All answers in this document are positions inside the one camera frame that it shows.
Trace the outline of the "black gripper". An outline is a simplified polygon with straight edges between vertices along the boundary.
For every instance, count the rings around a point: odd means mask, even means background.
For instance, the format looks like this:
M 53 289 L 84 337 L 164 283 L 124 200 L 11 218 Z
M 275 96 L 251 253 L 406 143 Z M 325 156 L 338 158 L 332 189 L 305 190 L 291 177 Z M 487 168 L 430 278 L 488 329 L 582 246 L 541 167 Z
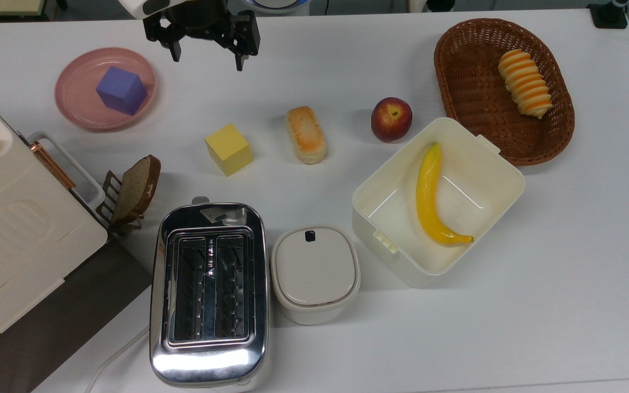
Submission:
M 159 13 L 144 19 L 145 35 L 167 48 L 174 62 L 180 60 L 180 40 L 184 37 L 212 40 L 228 35 L 228 49 L 235 55 L 238 72 L 250 56 L 259 54 L 260 33 L 254 11 L 231 15 L 226 1 L 185 1 L 167 8 L 164 15 L 167 27 L 161 25 Z

